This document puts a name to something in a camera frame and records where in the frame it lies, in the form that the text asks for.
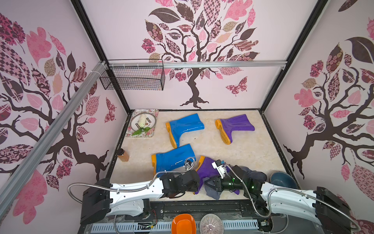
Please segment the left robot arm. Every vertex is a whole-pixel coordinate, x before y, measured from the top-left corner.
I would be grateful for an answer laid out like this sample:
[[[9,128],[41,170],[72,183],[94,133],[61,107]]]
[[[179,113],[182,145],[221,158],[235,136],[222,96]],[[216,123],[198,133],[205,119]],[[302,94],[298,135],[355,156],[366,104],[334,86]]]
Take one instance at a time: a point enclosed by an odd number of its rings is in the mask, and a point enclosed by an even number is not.
[[[111,215],[136,217],[149,211],[152,199],[173,199],[186,192],[196,192],[199,186],[200,178],[195,170],[162,173],[152,181],[133,184],[102,179],[83,192],[80,224],[92,224]]]

